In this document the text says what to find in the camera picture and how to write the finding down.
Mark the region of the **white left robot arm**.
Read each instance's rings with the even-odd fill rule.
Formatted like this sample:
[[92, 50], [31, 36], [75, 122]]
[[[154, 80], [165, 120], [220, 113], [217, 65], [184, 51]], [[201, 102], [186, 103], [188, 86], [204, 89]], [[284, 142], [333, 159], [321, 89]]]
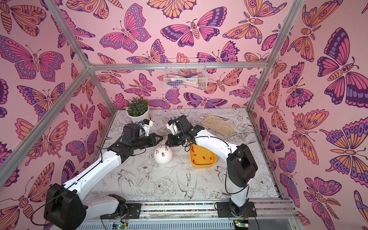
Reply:
[[148, 128], [135, 123], [125, 125], [122, 135], [102, 152], [99, 160], [64, 184], [51, 186], [47, 192], [44, 219], [62, 230], [75, 230], [85, 220], [103, 215], [125, 218], [128, 212], [126, 200], [117, 194], [90, 203], [84, 199], [99, 181], [133, 156], [136, 150], [155, 147], [162, 140], [163, 136], [149, 133]]

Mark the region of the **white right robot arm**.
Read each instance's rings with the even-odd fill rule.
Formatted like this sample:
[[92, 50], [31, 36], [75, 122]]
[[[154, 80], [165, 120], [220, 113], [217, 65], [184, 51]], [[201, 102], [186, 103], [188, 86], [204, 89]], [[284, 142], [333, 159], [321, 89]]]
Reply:
[[230, 179], [233, 185], [233, 191], [227, 191], [227, 194], [231, 195], [229, 210], [236, 217], [245, 215], [249, 202], [250, 182], [258, 170], [249, 147], [243, 143], [240, 145], [228, 143], [201, 125], [193, 126], [184, 115], [170, 120], [166, 127], [171, 132], [166, 141], [167, 146], [195, 144], [208, 149], [226, 162], [225, 178]]

